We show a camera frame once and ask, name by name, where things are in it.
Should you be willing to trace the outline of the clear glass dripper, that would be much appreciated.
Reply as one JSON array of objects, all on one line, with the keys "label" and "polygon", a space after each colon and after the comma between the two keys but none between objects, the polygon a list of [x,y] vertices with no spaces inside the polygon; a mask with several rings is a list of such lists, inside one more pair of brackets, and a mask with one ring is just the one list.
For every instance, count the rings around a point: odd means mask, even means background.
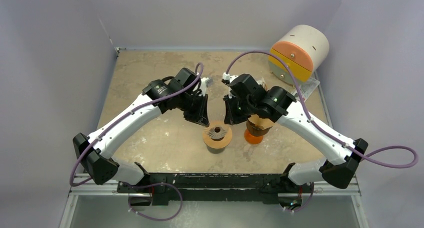
[{"label": "clear glass dripper", "polygon": [[209,127],[205,129],[205,135],[207,138],[213,141],[221,141],[230,132],[230,127],[223,122],[211,123]]}]

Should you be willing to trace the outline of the light bamboo dripper stand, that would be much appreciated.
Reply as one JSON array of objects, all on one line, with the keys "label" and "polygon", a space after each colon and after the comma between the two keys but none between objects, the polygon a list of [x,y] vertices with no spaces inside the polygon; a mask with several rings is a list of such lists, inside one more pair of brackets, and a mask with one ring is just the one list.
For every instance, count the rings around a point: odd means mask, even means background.
[{"label": "light bamboo dripper stand", "polygon": [[221,141],[213,141],[212,139],[207,138],[206,135],[205,135],[205,130],[206,130],[206,128],[204,128],[204,130],[203,130],[202,139],[203,139],[203,142],[205,143],[206,147],[223,148],[223,147],[227,147],[230,144],[230,142],[232,141],[233,132],[232,132],[231,128],[230,128],[229,133]]}]

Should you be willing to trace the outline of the dark walnut dripper stand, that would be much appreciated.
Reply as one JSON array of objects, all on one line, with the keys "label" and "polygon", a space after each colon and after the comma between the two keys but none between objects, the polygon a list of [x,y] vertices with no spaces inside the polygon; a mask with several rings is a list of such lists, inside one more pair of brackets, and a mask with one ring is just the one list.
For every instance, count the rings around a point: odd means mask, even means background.
[{"label": "dark walnut dripper stand", "polygon": [[261,128],[258,128],[258,127],[250,127],[250,128],[247,128],[247,130],[249,131],[249,133],[252,136],[260,137],[260,136],[264,136],[265,134],[267,134],[269,132],[270,128],[261,129]]}]

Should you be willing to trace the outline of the grey glass carafe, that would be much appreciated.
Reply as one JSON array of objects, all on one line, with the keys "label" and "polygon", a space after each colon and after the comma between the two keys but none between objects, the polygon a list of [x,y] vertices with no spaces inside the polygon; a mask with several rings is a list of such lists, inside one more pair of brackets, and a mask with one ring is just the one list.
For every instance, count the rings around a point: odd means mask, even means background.
[{"label": "grey glass carafe", "polygon": [[224,150],[225,150],[225,147],[223,147],[223,148],[208,147],[208,151],[213,153],[213,154],[219,154],[219,153],[223,152]]}]

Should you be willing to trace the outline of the orange glass carafe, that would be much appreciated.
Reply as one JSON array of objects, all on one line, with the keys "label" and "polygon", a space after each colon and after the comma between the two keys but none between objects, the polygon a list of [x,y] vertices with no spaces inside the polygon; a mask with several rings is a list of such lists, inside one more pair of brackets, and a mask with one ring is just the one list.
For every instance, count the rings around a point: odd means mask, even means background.
[{"label": "orange glass carafe", "polygon": [[246,142],[252,145],[257,145],[261,143],[263,141],[263,138],[263,136],[252,135],[248,129],[246,129],[244,132],[244,139],[246,140]]}]

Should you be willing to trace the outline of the coffee paper filter box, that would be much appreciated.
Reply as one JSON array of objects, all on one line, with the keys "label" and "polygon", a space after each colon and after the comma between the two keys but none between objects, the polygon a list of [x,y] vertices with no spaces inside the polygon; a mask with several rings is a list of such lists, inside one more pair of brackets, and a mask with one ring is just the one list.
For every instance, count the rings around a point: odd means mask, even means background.
[{"label": "coffee paper filter box", "polygon": [[265,91],[268,91],[266,81],[263,77],[256,81]]}]

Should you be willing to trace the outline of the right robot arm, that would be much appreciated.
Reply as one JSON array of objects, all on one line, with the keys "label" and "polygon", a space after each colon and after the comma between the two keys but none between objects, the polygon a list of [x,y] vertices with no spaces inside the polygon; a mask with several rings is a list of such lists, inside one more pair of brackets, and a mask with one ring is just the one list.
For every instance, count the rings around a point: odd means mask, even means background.
[{"label": "right robot arm", "polygon": [[249,74],[229,75],[223,73],[222,83],[229,87],[224,96],[224,123],[236,125],[247,121],[252,115],[280,124],[318,149],[323,159],[308,163],[288,165],[281,177],[281,186],[288,192],[300,185],[326,181],[345,189],[351,182],[365,153],[368,143],[359,138],[353,140],[303,110],[303,104],[291,93],[279,86],[265,90]]}]

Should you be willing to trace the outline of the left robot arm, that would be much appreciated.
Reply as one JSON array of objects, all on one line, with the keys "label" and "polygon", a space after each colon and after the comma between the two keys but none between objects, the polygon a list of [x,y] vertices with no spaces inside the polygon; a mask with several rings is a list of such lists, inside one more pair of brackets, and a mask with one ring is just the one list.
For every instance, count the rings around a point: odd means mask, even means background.
[{"label": "left robot arm", "polygon": [[213,80],[200,75],[199,71],[182,68],[176,76],[151,81],[129,107],[106,125],[89,135],[76,134],[72,143],[77,164],[88,172],[89,179],[97,185],[122,181],[138,193],[146,191],[149,179],[145,169],[136,162],[119,160],[114,154],[142,126],[169,110],[178,109],[186,121],[208,127],[207,88]]}]

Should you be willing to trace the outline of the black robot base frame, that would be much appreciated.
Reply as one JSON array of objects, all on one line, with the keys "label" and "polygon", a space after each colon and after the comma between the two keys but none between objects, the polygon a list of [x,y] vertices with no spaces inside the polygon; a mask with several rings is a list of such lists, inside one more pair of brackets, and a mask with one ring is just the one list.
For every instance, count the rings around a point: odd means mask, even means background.
[{"label": "black robot base frame", "polygon": [[298,208],[302,196],[310,194],[311,183],[296,185],[281,174],[225,173],[153,173],[145,175],[136,185],[119,182],[118,193],[147,194],[154,206],[166,206],[170,201],[261,202]]}]

